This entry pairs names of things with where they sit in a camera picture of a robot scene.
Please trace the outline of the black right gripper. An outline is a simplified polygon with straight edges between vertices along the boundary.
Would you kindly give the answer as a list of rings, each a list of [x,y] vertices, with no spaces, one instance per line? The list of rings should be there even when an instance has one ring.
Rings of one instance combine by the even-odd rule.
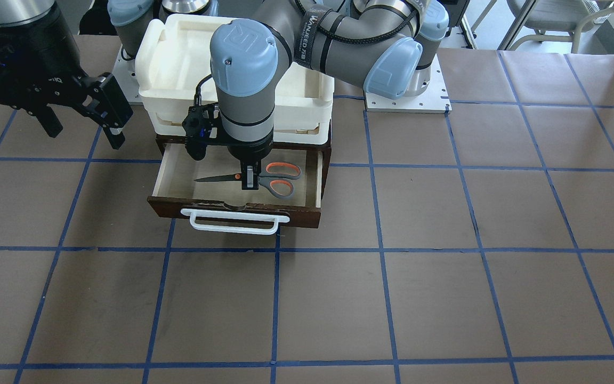
[[[51,108],[73,108],[102,126],[113,150],[126,141],[132,109],[110,73],[90,76],[60,11],[23,25],[0,27],[0,104],[37,118],[49,138],[63,126]]]

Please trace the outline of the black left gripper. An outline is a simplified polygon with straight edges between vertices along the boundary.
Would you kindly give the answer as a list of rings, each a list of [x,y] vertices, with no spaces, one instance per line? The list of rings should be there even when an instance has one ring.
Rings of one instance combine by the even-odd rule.
[[[188,143],[185,144],[186,151],[194,160],[201,161],[206,156],[207,144],[195,145],[194,139],[221,139],[222,133],[228,134],[223,126],[222,113],[219,112],[217,103],[209,103],[207,105],[195,105],[188,109],[188,115],[183,120],[182,124],[185,130],[185,135],[189,136]],[[258,140],[265,141],[265,145],[261,145],[258,155],[251,155],[246,150],[234,146],[224,146],[228,148],[229,153],[239,160],[242,173],[241,182],[243,190],[258,190],[259,175],[261,173],[261,161],[270,153],[272,148],[273,134],[264,134],[260,139],[255,141],[241,141],[241,143],[251,143]]]

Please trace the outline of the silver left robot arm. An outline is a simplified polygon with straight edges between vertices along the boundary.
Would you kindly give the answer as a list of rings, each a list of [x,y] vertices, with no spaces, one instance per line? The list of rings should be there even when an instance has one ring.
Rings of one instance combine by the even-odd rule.
[[[224,146],[240,162],[243,190],[260,186],[273,146],[275,96],[292,64],[390,100],[407,94],[419,71],[420,31],[429,1],[365,1],[355,17],[315,1],[266,1],[250,19],[219,26],[209,44],[216,103],[198,95],[183,120],[194,160]]]

